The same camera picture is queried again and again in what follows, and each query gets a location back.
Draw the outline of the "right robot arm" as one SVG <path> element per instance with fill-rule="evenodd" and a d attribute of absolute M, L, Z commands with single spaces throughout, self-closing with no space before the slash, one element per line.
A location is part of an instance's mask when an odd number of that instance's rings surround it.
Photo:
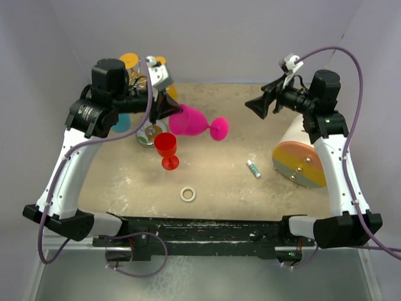
<path fill-rule="evenodd" d="M 335 108 L 340 88 L 337 73 L 318 70 L 305 92 L 292 83 L 285 86 L 284 77 L 280 77 L 263 86 L 260 97 L 245 102 L 261 119 L 267 117 L 271 103 L 275 104 L 274 113 L 283 107 L 301 113 L 303 128 L 323 167 L 331 217 L 288 217 L 288 224 L 278 231 L 285 245 L 293 245 L 303 236 L 322 249 L 363 246 L 370 239 L 368 234 L 376 233 L 383 225 L 381 215 L 370 211 L 358 185 L 346 144 L 351 134 L 344 116 Z"/>

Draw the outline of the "pink plastic wine glass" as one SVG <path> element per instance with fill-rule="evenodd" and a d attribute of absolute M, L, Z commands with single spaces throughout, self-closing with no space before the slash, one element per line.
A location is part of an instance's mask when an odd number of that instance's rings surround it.
<path fill-rule="evenodd" d="M 216 141 L 224 140 L 229 133 L 229 122 L 224 117 L 218 117 L 211 123 L 206 116 L 194 107 L 180 105 L 181 112 L 169 117 L 169 129 L 174 135 L 198 136 L 209 130 L 210 136 Z"/>

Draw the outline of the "orange wine glass front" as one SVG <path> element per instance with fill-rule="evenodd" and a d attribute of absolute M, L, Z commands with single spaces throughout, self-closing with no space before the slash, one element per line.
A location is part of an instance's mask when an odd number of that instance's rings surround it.
<path fill-rule="evenodd" d="M 129 75 L 129 85 L 137 90 L 147 89 L 147 80 L 143 73 L 140 73 L 140 59 L 135 53 L 125 53 L 119 57 L 124 62 Z"/>

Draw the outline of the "orange wine glass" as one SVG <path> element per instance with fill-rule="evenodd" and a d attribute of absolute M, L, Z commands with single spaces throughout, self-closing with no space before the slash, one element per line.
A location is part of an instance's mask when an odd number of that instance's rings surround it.
<path fill-rule="evenodd" d="M 155 59 L 159 61 L 162 65 L 166 64 L 166 59 L 163 56 L 156 56 Z M 166 88 L 166 92 L 173 100 L 178 100 L 178 93 L 177 90 L 175 89 L 174 84 L 169 85 Z"/>
<path fill-rule="evenodd" d="M 147 80 L 143 73 L 140 73 L 140 59 L 135 53 L 125 53 L 119 57 L 124 62 L 129 75 L 129 85 L 137 90 L 147 89 Z"/>

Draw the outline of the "blue plastic wine glass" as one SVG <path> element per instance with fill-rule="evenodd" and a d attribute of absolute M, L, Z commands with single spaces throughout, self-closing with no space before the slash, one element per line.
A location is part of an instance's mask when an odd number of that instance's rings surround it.
<path fill-rule="evenodd" d="M 129 114 L 119 114 L 118 122 L 112 126 L 112 130 L 115 133 L 125 133 L 131 128 L 131 120 Z"/>

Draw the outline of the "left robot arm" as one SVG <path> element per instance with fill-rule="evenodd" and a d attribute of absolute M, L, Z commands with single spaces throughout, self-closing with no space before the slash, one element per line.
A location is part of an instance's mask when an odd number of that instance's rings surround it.
<path fill-rule="evenodd" d="M 146 57 L 143 74 L 148 88 L 139 92 L 130 85 L 123 61 L 108 58 L 93 66 L 91 83 L 70 107 L 51 178 L 37 202 L 24 207 L 25 218 L 75 241 L 89 235 L 107 236 L 115 246 L 128 241 L 123 218 L 82 211 L 78 199 L 91 163 L 102 144 L 111 140 L 110 129 L 120 114 L 143 113 L 146 121 L 155 122 L 181 111 L 165 91 L 173 80 L 159 59 Z"/>

